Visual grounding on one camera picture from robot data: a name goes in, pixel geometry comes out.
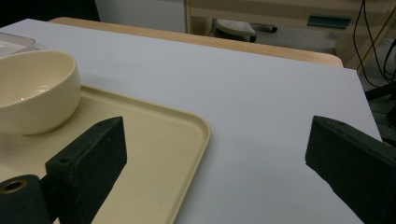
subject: wooden table edge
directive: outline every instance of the wooden table edge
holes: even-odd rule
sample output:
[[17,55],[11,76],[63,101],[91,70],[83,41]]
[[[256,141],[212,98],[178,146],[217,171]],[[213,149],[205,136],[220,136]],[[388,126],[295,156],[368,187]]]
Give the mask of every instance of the wooden table edge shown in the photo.
[[228,39],[220,39],[210,36],[189,35],[189,34],[182,34],[176,32],[106,23],[100,21],[85,21],[85,20],[66,18],[66,17],[56,18],[51,20],[50,22],[63,24],[63,25],[77,26],[81,28],[89,28],[94,30],[127,34],[127,35],[140,35],[140,36],[153,37],[164,40],[172,40],[183,43],[208,46],[213,48],[238,50],[248,53],[256,53],[261,55],[268,55],[268,56],[298,60],[309,63],[326,64],[335,67],[344,67],[341,59],[339,59],[335,55],[313,52],[308,50],[288,49],[288,48],[281,48],[276,46],[253,44],[253,43],[228,40]]

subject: floor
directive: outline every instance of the floor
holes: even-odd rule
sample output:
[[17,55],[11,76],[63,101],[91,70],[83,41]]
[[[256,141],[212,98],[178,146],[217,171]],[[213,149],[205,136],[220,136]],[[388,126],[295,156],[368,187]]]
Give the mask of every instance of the floor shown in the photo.
[[[211,36],[239,41],[249,41],[248,36],[235,36],[223,33],[216,27],[215,22],[214,24],[215,25],[210,33]],[[258,44],[280,46],[292,49],[305,49],[335,55],[334,47],[339,38],[339,35],[337,34],[285,27],[277,27],[277,31],[275,33],[271,33],[272,27],[257,24],[250,24],[250,26],[256,32],[256,43]],[[376,48],[377,60],[381,67],[381,70],[383,70],[383,64],[392,42],[393,39],[384,39]],[[391,52],[387,62],[387,71],[390,73],[393,73],[396,69],[395,51],[396,49]],[[388,84],[388,82],[385,81],[384,78],[382,78],[380,69],[378,68],[374,55],[371,61],[364,66],[364,69],[367,75],[367,79],[370,81],[370,83],[376,85],[377,87]],[[361,85],[365,91],[375,88],[374,86],[369,84],[363,73],[359,74],[359,78],[361,80]],[[396,100],[390,99],[389,96],[386,96],[380,99],[370,101],[369,105],[372,108],[378,130],[380,131],[384,141],[387,141],[388,143],[396,146],[395,129],[393,126],[389,125],[389,120],[386,117],[388,112],[394,106],[396,106]]]
[[[216,36],[219,38],[247,41],[247,42],[249,41],[248,36],[236,36],[236,35],[225,34],[219,29],[217,29],[215,22],[214,24],[215,25],[213,26],[213,29],[210,33],[210,35],[212,36]],[[263,26],[257,24],[250,24],[250,26],[256,32],[257,35],[256,43],[258,44],[280,46],[280,47],[286,47],[292,49],[305,49],[305,50],[330,53],[335,55],[334,47],[339,38],[339,35],[335,33],[309,31],[309,30],[285,28],[285,27],[277,27],[276,33],[271,33],[272,27],[270,26]],[[285,38],[285,36],[293,36],[294,38]],[[376,48],[377,58],[381,66],[381,69],[392,42],[393,42],[392,39],[385,39]],[[396,50],[392,51],[387,62],[387,70],[389,72],[390,71],[393,72],[396,68],[394,51]],[[381,77],[381,73],[379,72],[374,56],[372,60],[365,66],[365,71],[369,81],[375,84],[376,86],[382,86],[387,84],[387,82]],[[363,74],[360,74],[360,78],[361,78],[361,85],[366,91],[373,88],[373,86],[371,86],[366,81]]]

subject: screw hole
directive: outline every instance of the screw hole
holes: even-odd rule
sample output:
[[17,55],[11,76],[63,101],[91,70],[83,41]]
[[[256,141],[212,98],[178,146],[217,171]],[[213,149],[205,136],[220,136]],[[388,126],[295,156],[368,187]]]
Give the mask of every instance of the screw hole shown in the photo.
[[7,193],[16,192],[20,189],[23,189],[26,186],[26,184],[27,184],[26,180],[23,179],[11,181],[2,188],[0,188],[0,193],[7,194]]

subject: tray rim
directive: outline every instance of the tray rim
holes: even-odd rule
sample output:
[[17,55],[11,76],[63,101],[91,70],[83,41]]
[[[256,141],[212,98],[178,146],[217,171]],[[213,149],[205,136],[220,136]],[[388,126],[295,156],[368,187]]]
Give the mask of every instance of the tray rim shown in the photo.
[[156,104],[156,103],[152,103],[149,101],[144,101],[138,98],[135,98],[133,96],[128,96],[126,94],[120,94],[114,91],[106,91],[106,90],[102,90],[100,88],[96,88],[96,87],[92,87],[89,85],[81,85],[81,96],[82,93],[86,91],[92,94],[96,94],[97,92],[100,92],[103,96],[105,97],[117,97],[117,99],[121,99],[122,101],[134,101],[136,103],[139,104],[144,104],[144,105],[148,105],[148,106],[155,106],[155,107],[160,107],[162,109],[166,109],[168,111],[171,111],[173,113],[178,113],[179,115],[183,115],[183,116],[188,116],[191,118],[194,118],[196,121],[201,122],[200,126],[205,127],[205,132],[207,133],[207,137],[205,138],[205,141],[203,142],[203,146],[202,146],[202,150],[199,153],[199,156],[197,157],[197,160],[195,162],[195,164],[193,165],[193,169],[191,170],[191,175],[189,176],[187,182],[186,182],[186,188],[183,189],[183,191],[180,194],[180,200],[178,200],[177,205],[175,206],[175,212],[173,214],[171,214],[170,218],[169,218],[169,223],[175,223],[175,220],[177,218],[178,212],[181,208],[181,205],[184,203],[185,197],[190,189],[191,183],[193,181],[193,179],[195,178],[196,172],[198,171],[198,168],[202,162],[202,159],[206,153],[207,147],[209,145],[210,142],[210,137],[211,137],[211,130],[210,130],[210,126],[208,124],[208,122],[202,118],[199,115],[196,115],[194,113],[191,112],[187,112],[184,110],[180,110],[180,109],[176,109],[173,108],[171,106],[166,106],[166,105],[160,105],[160,104]]

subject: cream tray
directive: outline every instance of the cream tray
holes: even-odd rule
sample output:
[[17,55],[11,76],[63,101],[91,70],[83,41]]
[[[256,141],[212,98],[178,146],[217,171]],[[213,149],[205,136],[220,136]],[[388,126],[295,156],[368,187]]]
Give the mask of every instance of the cream tray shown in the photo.
[[83,87],[72,118],[50,133],[0,134],[0,182],[44,164],[94,123],[123,116],[128,163],[93,223],[173,223],[210,137],[188,113]]

